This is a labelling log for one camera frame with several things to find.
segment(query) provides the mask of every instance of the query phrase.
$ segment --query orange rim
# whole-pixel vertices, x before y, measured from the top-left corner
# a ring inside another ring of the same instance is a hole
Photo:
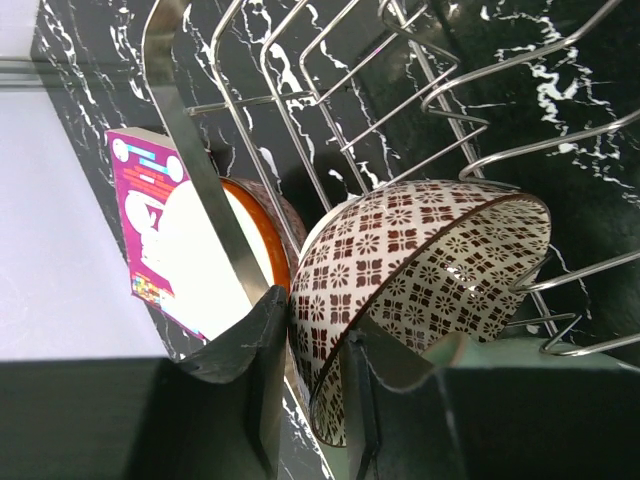
[[[243,187],[225,178],[221,178],[220,180],[224,189],[238,199],[258,228],[269,254],[271,270],[273,271],[273,282],[275,285],[283,286],[287,290],[288,295],[291,290],[289,262],[287,261],[280,235],[278,235],[278,231],[273,225],[269,214],[260,202]]]

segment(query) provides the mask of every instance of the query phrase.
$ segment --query marble countertop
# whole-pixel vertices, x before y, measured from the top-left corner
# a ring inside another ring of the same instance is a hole
[[[50,61],[61,77],[81,80],[80,86],[52,89],[50,97],[121,248],[105,131],[160,125],[140,67],[142,30],[152,3],[44,0],[32,49],[34,58]],[[237,98],[267,94],[258,70],[260,48],[295,3],[248,0],[244,4],[221,47],[223,71]],[[272,63],[280,91],[302,88],[296,59],[344,3],[312,2],[274,45]],[[604,2],[430,3],[433,5],[419,28],[435,44],[454,51],[462,60],[463,71],[469,71],[566,37]],[[222,101],[207,55],[213,29],[227,5],[222,0],[194,2],[176,37],[177,84],[188,105]],[[323,87],[331,86],[383,38],[375,10],[362,2],[311,56],[310,69]],[[456,89],[450,102],[460,112],[491,121],[490,129],[474,143],[479,156],[573,133],[608,123],[640,106],[638,54],[640,6],[622,2],[576,45]],[[447,67],[440,59],[430,58],[438,71]],[[345,136],[353,138],[425,84],[415,54],[398,39],[355,76],[349,92],[335,94],[331,109]],[[359,193],[320,112],[303,101],[291,102],[289,108],[331,201],[337,203],[348,193]],[[252,106],[244,112],[271,181],[310,229],[322,216],[322,207],[308,193],[312,186],[276,107]],[[221,172],[258,179],[227,112],[200,115],[194,120]],[[415,102],[382,130],[358,143],[354,155],[369,184],[377,186],[453,141],[447,122],[422,114],[419,102]],[[553,248],[558,253],[558,260],[542,273],[550,277],[640,246],[639,161],[640,125],[636,124],[579,144],[497,164],[486,174],[520,185],[548,204]],[[455,150],[423,169],[418,177],[455,178],[463,165],[462,153]],[[571,339],[586,345],[640,331],[639,290],[640,269],[632,263],[545,292],[544,298],[554,313],[585,312],[585,320]],[[174,358],[183,358],[203,345],[155,312],[153,319]],[[614,354],[640,364],[640,346]],[[286,408],[293,408],[295,402],[287,402]]]

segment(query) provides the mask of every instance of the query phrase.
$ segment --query dish rack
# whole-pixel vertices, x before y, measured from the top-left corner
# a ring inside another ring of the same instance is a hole
[[[266,293],[268,285],[255,257],[253,256],[253,253],[251,252],[249,244],[240,229],[240,225],[238,224],[231,207],[227,203],[218,174],[202,148],[197,128],[191,121],[191,117],[195,115],[217,110],[229,110],[242,140],[248,149],[253,164],[255,165],[255,168],[268,191],[269,197],[274,204],[275,210],[284,225],[286,235],[294,245],[297,254],[300,252],[300,244],[295,238],[292,225],[289,223],[280,203],[277,201],[279,194],[269,181],[263,166],[263,159],[261,158],[258,148],[252,141],[251,132],[242,111],[242,108],[246,106],[265,103],[274,103],[276,105],[282,117],[282,121],[284,122],[284,125],[291,137],[290,140],[295,145],[300,160],[304,165],[326,211],[329,211],[333,205],[329,201],[320,178],[314,170],[313,162],[309,158],[309,154],[296,131],[294,120],[290,116],[287,108],[287,102],[291,100],[302,98],[310,99],[311,107],[317,107],[320,110],[327,126],[330,128],[337,140],[340,152],[344,157],[344,161],[353,172],[363,194],[369,193],[370,189],[364,181],[356,164],[353,154],[353,146],[370,133],[382,127],[409,104],[416,102],[422,97],[424,97],[421,103],[422,112],[424,112],[424,114],[442,117],[443,121],[448,122],[453,134],[455,135],[456,141],[439,152],[429,156],[417,165],[405,170],[400,175],[395,176],[384,185],[397,182],[416,171],[419,171],[427,164],[434,162],[457,148],[462,150],[468,162],[468,165],[459,173],[460,180],[496,184],[498,182],[492,182],[485,178],[482,172],[482,169],[485,166],[546,148],[557,147],[562,144],[578,142],[589,137],[611,133],[640,119],[640,110],[637,110],[606,125],[505,150],[484,158],[478,158],[469,142],[486,131],[490,127],[489,122],[483,118],[455,112],[451,108],[451,104],[447,98],[447,94],[458,86],[473,82],[480,78],[488,77],[497,72],[521,65],[525,62],[539,59],[573,45],[585,35],[589,34],[589,32],[607,15],[609,15],[622,2],[622,0],[607,0],[586,23],[578,28],[573,34],[562,40],[558,40],[542,48],[537,48],[533,51],[520,54],[509,60],[495,63],[458,76],[454,76],[454,74],[460,66],[460,60],[449,51],[431,44],[414,28],[416,20],[426,12],[428,8],[427,2],[422,2],[417,11],[408,13],[398,0],[382,0],[379,3],[377,17],[379,21],[385,25],[388,30],[388,35],[377,45],[376,48],[372,49],[370,54],[360,60],[357,65],[351,67],[350,70],[348,70],[348,73],[337,81],[331,88],[323,90],[320,89],[317,85],[317,80],[314,79],[310,73],[307,66],[307,58],[309,54],[318,48],[323,40],[335,30],[336,26],[342,22],[350,12],[352,12],[354,7],[362,1],[350,0],[344,5],[344,8],[342,8],[342,10],[333,17],[323,29],[321,29],[314,40],[299,55],[298,65],[302,71],[302,75],[307,83],[308,89],[282,94],[278,91],[276,82],[271,76],[269,52],[278,38],[295,22],[303,9],[305,9],[307,4],[311,2],[311,0],[299,0],[295,6],[289,10],[289,13],[286,15],[284,20],[282,20],[281,23],[272,30],[271,35],[262,45],[259,66],[264,77],[264,83],[266,84],[268,94],[260,97],[238,100],[234,98],[232,87],[223,73],[223,67],[221,65],[218,52],[223,34],[227,31],[246,1],[247,0],[231,1],[231,4],[224,12],[220,22],[215,28],[213,38],[211,40],[211,69],[216,86],[220,90],[224,99],[224,103],[186,107],[182,103],[182,99],[180,98],[178,89],[175,85],[172,44],[174,35],[182,25],[183,15],[185,10],[191,4],[191,0],[156,0],[144,30],[142,56],[144,77],[147,82],[147,87],[151,92],[151,97],[165,124],[167,132],[171,135],[176,145],[176,149],[178,150],[185,168],[193,181],[194,187],[202,200],[205,210],[207,211],[207,215],[220,237],[220,241],[235,269],[235,273],[243,285],[247,296],[254,305],[264,295],[264,293]],[[427,85],[418,89],[417,92],[393,108],[389,113],[382,116],[382,118],[375,121],[369,128],[356,135],[353,139],[345,138],[338,123],[333,118],[332,111],[327,104],[327,100],[334,93],[342,91],[345,85],[348,82],[353,81],[354,76],[363,67],[365,67],[373,58],[379,55],[381,51],[387,48],[388,45],[398,37],[407,40],[409,48],[415,55],[428,80]],[[427,54],[441,57],[450,63],[451,66],[443,73],[436,75]],[[471,131],[467,131],[467,124],[473,126]],[[513,189],[518,188],[513,185],[507,186]],[[509,325],[544,324],[549,334],[549,339],[544,343],[541,351],[549,355],[587,355],[640,342],[640,333],[638,333],[587,347],[576,347],[570,350],[554,349],[556,343],[560,341],[560,339],[562,339],[562,337],[572,328],[574,328],[578,322],[580,322],[582,315],[577,313],[551,314],[551,311],[547,307],[547,304],[541,294],[544,290],[564,285],[569,282],[578,281],[587,276],[594,275],[610,268],[615,268],[639,258],[640,249],[555,278],[530,283],[528,280],[537,274],[539,270],[551,259],[551,256],[547,256],[543,261],[522,275],[510,287],[510,290],[513,293],[531,295],[539,312],[539,317],[528,320],[512,321]],[[563,328],[558,328],[556,322],[567,322],[567,324]]]

